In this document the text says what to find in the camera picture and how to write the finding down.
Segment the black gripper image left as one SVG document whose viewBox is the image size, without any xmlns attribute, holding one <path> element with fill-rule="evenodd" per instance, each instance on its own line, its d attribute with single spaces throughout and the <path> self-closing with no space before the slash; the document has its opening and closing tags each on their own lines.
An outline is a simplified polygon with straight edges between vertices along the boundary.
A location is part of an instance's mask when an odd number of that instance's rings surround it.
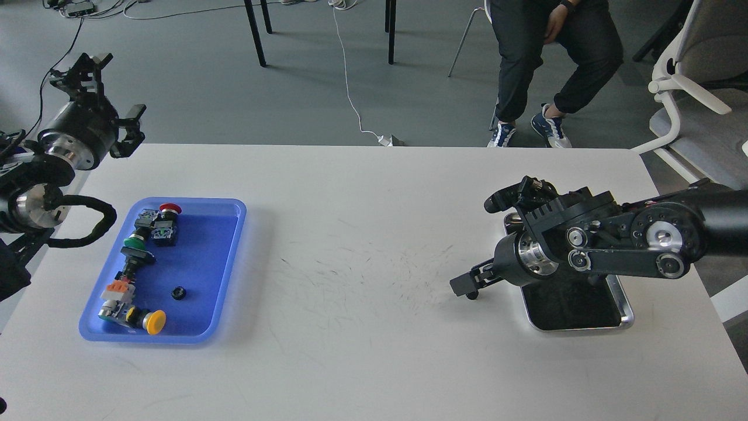
<svg viewBox="0 0 748 421">
<path fill-rule="evenodd" d="M 109 154 L 115 159 L 128 158 L 146 139 L 141 131 L 141 117 L 147 109 L 136 104 L 125 118 L 105 103 L 101 71 L 114 58 L 112 53 L 91 57 L 83 53 L 67 71 L 52 70 L 49 83 L 69 96 L 65 104 L 37 135 L 47 154 L 66 156 L 75 170 L 97 168 Z M 126 131 L 117 140 L 119 128 Z"/>
</svg>

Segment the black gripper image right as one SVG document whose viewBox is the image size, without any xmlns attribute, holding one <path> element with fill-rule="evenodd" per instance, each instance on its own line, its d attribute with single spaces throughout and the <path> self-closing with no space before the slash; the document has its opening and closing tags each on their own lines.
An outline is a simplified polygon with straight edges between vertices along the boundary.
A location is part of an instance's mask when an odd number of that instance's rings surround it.
<svg viewBox="0 0 748 421">
<path fill-rule="evenodd" d="M 497 243 L 494 261 L 473 266 L 469 272 L 451 279 L 449 284 L 456 296 L 476 299 L 479 290 L 503 279 L 516 286 L 550 280 L 558 267 L 529 232 L 516 232 Z"/>
</svg>

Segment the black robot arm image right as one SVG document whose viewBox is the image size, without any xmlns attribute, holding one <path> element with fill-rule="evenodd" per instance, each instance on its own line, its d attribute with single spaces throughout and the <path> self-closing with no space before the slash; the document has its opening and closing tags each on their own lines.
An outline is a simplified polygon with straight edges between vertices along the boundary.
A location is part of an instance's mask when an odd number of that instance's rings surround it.
<svg viewBox="0 0 748 421">
<path fill-rule="evenodd" d="M 558 279 L 633 275 L 683 277 L 705 255 L 746 255 L 745 189 L 703 179 L 687 189 L 632 203 L 587 187 L 559 194 L 526 176 L 484 202 L 514 209 L 520 226 L 494 251 L 494 275 L 526 286 Z"/>
</svg>

